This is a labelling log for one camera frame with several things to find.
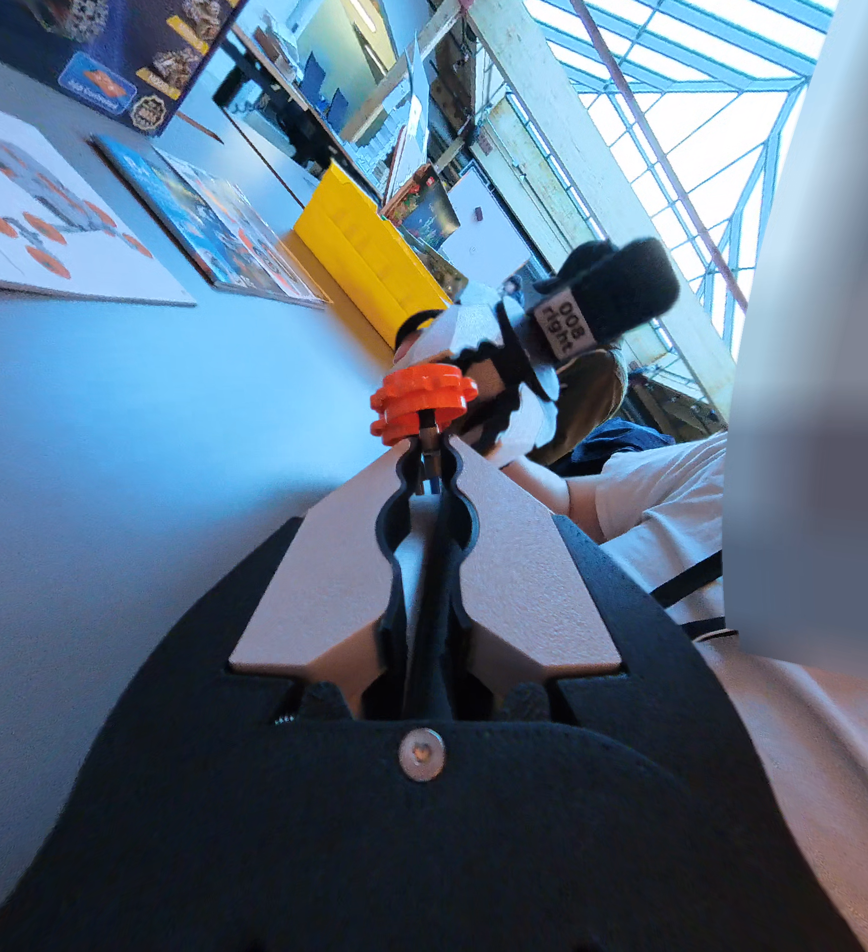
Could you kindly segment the grey desk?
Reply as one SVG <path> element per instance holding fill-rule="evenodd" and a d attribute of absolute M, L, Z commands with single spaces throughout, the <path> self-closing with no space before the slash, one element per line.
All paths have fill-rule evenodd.
<path fill-rule="evenodd" d="M 218 54 L 158 145 L 237 184 L 328 310 L 211 287 L 88 138 L 151 143 L 0 63 L 35 125 L 195 298 L 0 292 L 0 904 L 107 714 L 178 619 L 289 517 L 382 452 L 390 349 L 292 233 L 294 194 L 212 101 Z"/>

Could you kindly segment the dark blue cloth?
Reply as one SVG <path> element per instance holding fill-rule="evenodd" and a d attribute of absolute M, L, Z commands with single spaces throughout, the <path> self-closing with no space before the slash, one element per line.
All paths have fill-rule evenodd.
<path fill-rule="evenodd" d="M 563 478 L 598 475 L 614 455 L 675 444 L 673 437 L 652 427 L 613 418 L 593 429 L 568 454 L 547 467 Z"/>

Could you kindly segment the blue robot kit box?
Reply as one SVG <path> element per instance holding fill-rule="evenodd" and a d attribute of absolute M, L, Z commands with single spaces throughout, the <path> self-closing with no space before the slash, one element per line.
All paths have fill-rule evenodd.
<path fill-rule="evenodd" d="M 0 1 L 0 62 L 160 135 L 244 1 Z"/>

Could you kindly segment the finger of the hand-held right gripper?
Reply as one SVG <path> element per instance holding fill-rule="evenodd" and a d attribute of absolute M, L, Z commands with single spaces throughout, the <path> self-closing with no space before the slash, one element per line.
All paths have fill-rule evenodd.
<path fill-rule="evenodd" d="M 515 372 L 511 383 L 491 359 L 472 363 L 464 374 L 476 383 L 477 396 L 460 419 L 460 439 L 493 466 L 502 469 L 552 441 L 559 378 L 550 366 L 530 380 Z"/>
<path fill-rule="evenodd" d="M 455 303 L 418 330 L 401 366 L 424 363 L 468 364 L 499 358 L 516 363 L 516 337 L 506 313 L 507 300 Z"/>

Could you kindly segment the blue cover booklet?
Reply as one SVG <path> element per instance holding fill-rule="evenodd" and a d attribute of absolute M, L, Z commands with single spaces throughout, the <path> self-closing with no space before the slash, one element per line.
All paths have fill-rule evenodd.
<path fill-rule="evenodd" d="M 146 157 L 104 135 L 92 144 L 215 289 L 314 309 L 332 303 L 237 185 L 163 149 Z"/>

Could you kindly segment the open instruction booklet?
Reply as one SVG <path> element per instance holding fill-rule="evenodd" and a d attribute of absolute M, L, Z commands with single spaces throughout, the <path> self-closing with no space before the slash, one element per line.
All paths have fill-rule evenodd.
<path fill-rule="evenodd" d="M 195 304 L 46 137 L 2 112 L 0 289 Z"/>

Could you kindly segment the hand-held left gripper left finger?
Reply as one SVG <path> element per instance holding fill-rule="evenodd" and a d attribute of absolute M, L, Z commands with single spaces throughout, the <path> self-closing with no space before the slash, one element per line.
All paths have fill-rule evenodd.
<path fill-rule="evenodd" d="M 229 657 L 237 673 L 335 684 L 356 716 L 403 712 L 404 585 L 419 445 L 403 440 L 312 506 Z"/>

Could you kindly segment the person's light t-shirt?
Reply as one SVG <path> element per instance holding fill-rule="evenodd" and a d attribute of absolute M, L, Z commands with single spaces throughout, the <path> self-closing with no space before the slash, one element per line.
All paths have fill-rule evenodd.
<path fill-rule="evenodd" d="M 722 548 L 726 435 L 618 453 L 594 502 L 607 552 L 648 591 Z M 698 646 L 736 704 L 798 846 L 868 950 L 868 680 Z"/>

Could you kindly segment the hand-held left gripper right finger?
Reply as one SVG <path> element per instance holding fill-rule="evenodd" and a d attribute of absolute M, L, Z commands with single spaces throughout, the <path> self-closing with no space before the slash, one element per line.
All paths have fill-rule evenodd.
<path fill-rule="evenodd" d="M 439 663 L 451 716 L 487 720 L 522 683 L 620 673 L 550 509 L 456 437 L 444 440 L 443 465 Z"/>

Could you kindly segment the yellow storage bin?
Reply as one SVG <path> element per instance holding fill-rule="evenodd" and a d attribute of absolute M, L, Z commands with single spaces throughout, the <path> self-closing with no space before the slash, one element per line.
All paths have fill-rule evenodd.
<path fill-rule="evenodd" d="M 338 164 L 321 177 L 294 232 L 393 350 L 408 318 L 450 305 L 415 251 Z"/>

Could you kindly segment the dark picture box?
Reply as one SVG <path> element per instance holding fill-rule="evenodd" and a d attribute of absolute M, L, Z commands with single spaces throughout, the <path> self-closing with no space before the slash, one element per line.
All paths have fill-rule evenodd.
<path fill-rule="evenodd" d="M 380 214 L 434 250 L 440 250 L 461 227 L 448 192 L 430 163 L 416 170 L 380 208 Z"/>

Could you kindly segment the person's right forearm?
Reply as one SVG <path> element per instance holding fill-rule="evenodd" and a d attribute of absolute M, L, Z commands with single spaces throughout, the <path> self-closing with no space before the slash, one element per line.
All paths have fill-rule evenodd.
<path fill-rule="evenodd" d="M 607 541 L 596 507 L 599 475 L 563 478 L 525 457 L 512 460 L 500 471 L 551 512 L 568 517 L 595 542 Z"/>

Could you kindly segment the grey beam orange wheel assembly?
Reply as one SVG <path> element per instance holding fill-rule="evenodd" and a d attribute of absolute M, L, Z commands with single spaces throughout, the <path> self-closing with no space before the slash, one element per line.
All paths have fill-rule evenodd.
<path fill-rule="evenodd" d="M 447 363 L 422 363 L 392 371 L 372 395 L 377 414 L 370 432 L 383 446 L 415 437 L 419 441 L 423 474 L 416 494 L 440 493 L 441 446 L 446 430 L 468 411 L 478 395 L 477 383 Z"/>

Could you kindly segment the olive cloth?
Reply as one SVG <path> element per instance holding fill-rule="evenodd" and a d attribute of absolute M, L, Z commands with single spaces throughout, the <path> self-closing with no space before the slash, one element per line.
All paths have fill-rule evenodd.
<path fill-rule="evenodd" d="M 553 440 L 528 459 L 548 466 L 569 456 L 598 426 L 616 415 L 628 388 L 621 345 L 588 351 L 558 370 L 557 428 Z"/>

